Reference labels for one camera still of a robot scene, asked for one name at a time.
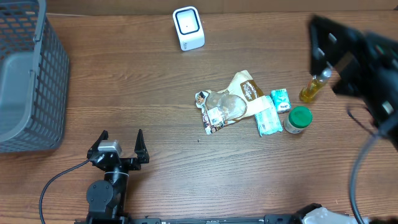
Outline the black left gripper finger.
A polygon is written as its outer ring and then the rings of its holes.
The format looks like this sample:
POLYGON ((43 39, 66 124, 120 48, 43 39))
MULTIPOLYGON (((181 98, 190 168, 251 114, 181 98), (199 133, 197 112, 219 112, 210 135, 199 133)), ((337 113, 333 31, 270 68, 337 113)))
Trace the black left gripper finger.
POLYGON ((108 140, 109 134, 107 130, 103 130, 103 132, 100 134, 99 138, 95 141, 95 143, 89 148, 87 152, 87 159, 90 159, 93 155, 94 152, 98 152, 98 146, 103 140, 108 140))
POLYGON ((139 129, 136 139, 136 145, 134 148, 134 152, 136 153, 137 161, 140 164, 148 164, 150 161, 150 156, 147 151, 145 142, 144 142, 144 135, 142 129, 139 129))

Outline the brown labelled food package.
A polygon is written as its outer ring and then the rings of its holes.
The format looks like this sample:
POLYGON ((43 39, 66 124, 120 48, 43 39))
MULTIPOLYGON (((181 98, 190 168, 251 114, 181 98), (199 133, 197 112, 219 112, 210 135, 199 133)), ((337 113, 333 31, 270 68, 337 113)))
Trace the brown labelled food package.
POLYGON ((257 86, 247 70, 235 74, 228 87, 220 91, 203 90, 195 94, 207 135, 254 116, 271 107, 271 98, 257 86))

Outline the white green snack package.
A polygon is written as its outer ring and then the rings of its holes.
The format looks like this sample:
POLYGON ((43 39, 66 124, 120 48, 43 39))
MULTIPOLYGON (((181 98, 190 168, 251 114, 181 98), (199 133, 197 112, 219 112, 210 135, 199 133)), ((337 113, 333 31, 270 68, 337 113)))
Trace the white green snack package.
POLYGON ((274 134, 276 132, 282 132, 283 127, 281 125, 273 100, 270 96, 266 96, 264 105, 266 106, 266 109, 255 114, 260 137, 263 135, 274 134))

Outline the teal tissue pack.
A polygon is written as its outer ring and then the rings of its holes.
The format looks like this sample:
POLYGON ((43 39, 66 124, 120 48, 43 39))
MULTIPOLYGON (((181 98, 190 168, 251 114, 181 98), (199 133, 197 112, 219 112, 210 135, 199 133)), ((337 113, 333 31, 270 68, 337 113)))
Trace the teal tissue pack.
POLYGON ((271 98, 278 113, 285 113, 291 110, 289 94, 285 88, 272 90, 271 98))

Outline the green lid white jar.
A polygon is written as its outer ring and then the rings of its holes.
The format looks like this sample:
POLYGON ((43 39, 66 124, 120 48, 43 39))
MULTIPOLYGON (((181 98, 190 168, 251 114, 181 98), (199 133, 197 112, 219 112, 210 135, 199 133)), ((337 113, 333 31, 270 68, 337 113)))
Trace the green lid white jar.
POLYGON ((297 106, 289 112, 283 125, 287 132, 299 134, 311 124, 312 120, 312 112, 307 107, 297 106))

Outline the yellow oil bottle silver cap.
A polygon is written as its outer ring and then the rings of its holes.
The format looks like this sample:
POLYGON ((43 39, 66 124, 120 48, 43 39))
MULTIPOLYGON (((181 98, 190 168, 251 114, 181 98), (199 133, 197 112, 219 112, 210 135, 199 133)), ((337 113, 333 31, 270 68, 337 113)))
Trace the yellow oil bottle silver cap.
POLYGON ((320 89, 328 83, 331 76, 332 71, 330 68, 326 68, 320 74, 314 75, 307 86, 301 90, 299 94, 300 100, 305 103, 312 102, 320 89))

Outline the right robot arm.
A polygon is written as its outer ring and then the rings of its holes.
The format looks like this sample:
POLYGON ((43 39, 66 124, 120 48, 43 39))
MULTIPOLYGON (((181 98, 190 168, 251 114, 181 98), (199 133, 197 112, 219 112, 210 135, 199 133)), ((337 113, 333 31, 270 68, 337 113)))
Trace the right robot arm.
POLYGON ((356 179, 361 163, 378 139, 388 139, 397 146, 397 42, 318 15, 310 18, 308 32, 310 74, 336 70, 340 79, 333 92, 362 99, 377 127, 360 150, 349 180, 353 215, 358 223, 363 223, 356 203, 356 179))

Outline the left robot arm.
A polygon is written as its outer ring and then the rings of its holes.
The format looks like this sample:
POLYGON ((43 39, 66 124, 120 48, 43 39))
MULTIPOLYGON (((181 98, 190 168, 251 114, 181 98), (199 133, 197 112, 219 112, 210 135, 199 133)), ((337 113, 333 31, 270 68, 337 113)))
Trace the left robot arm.
POLYGON ((141 170, 150 156, 144 143, 143 132, 137 134, 134 152, 136 157, 121 157, 122 149, 117 140, 109 140, 104 130, 87 152, 93 166, 104 171, 104 179, 93 182, 86 192, 89 203, 87 223, 130 223, 131 217, 124 211, 129 172, 141 170))

